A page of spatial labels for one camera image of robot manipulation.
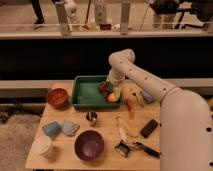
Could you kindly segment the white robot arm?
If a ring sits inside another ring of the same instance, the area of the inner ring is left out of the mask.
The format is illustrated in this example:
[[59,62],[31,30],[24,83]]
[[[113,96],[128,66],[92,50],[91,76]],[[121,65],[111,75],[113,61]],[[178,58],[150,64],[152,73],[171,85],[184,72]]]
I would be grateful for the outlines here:
[[128,77],[160,103],[160,171],[213,171],[213,119],[208,103],[134,64],[131,49],[109,56],[109,81]]

